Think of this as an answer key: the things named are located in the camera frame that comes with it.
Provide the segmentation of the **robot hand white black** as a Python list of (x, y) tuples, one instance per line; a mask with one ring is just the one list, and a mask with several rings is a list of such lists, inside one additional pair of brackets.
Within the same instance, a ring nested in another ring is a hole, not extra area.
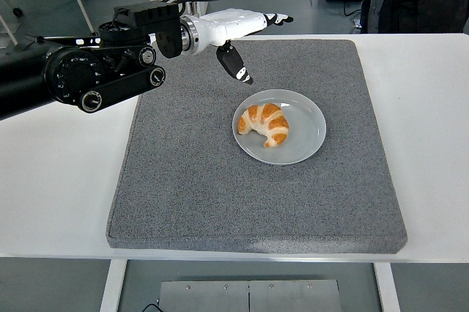
[(285, 14), (264, 14), (241, 9), (203, 15), (193, 20), (192, 54), (198, 54), (210, 45), (215, 46), (217, 60), (225, 71), (242, 83), (252, 84), (253, 79), (232, 45), (232, 40), (255, 34), (271, 25), (281, 26), (291, 22), (293, 18)]

